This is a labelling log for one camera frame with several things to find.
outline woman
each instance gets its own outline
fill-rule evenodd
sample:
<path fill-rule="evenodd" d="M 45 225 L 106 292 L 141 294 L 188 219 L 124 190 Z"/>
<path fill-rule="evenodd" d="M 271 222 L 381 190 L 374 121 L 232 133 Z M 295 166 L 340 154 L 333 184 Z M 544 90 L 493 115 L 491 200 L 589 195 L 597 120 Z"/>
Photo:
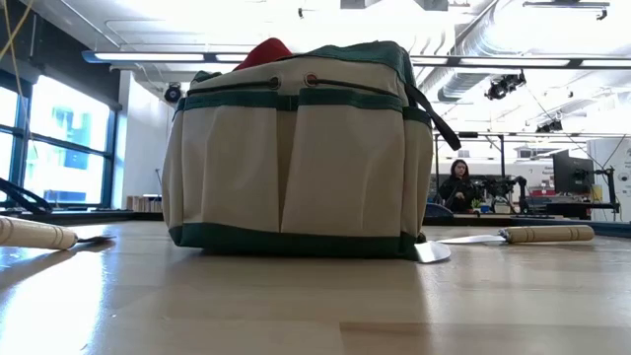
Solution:
<path fill-rule="evenodd" d="M 469 166 L 462 159 L 452 164 L 452 175 L 443 182 L 439 193 L 445 201 L 445 207 L 455 213 L 471 209 L 471 201 L 477 197 L 475 187 L 469 181 Z"/>

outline computer monitor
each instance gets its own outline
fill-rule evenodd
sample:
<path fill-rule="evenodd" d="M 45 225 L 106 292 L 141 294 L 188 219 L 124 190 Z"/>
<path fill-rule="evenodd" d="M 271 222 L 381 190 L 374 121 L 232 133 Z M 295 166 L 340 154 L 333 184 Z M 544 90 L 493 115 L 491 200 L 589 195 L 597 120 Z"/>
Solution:
<path fill-rule="evenodd" d="M 590 193 L 594 184 L 594 162 L 572 158 L 569 151 L 552 155 L 556 193 Z"/>

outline dark hair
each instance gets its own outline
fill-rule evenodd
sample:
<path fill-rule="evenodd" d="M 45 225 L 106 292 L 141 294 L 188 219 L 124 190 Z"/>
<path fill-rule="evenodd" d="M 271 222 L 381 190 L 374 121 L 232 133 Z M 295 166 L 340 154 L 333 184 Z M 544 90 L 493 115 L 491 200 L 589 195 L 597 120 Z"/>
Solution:
<path fill-rule="evenodd" d="M 469 177 L 469 165 L 467 165 L 466 161 L 464 161 L 462 159 L 456 159 L 454 161 L 454 163 L 452 164 L 452 178 L 456 176 L 456 166 L 458 164 L 464 164 L 464 175 L 462 176 L 462 178 L 468 178 Z"/>

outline red cloth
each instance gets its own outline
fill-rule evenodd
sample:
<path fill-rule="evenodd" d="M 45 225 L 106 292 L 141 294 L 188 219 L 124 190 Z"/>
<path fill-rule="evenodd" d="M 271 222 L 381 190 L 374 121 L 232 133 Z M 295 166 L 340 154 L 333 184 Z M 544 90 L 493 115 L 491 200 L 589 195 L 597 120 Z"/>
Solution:
<path fill-rule="evenodd" d="M 290 56 L 292 52 L 278 38 L 270 38 L 257 45 L 234 71 L 253 66 L 271 63 L 282 57 Z"/>

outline wooden handle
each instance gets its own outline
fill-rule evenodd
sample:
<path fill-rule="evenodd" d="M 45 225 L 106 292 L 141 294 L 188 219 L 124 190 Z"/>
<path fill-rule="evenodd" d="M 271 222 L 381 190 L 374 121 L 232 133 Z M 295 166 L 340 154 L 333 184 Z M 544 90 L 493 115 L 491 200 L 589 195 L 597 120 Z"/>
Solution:
<path fill-rule="evenodd" d="M 0 247 L 70 249 L 76 243 L 67 228 L 0 216 Z"/>
<path fill-rule="evenodd" d="M 590 226 L 510 227 L 500 231 L 508 243 L 590 241 L 594 230 Z"/>

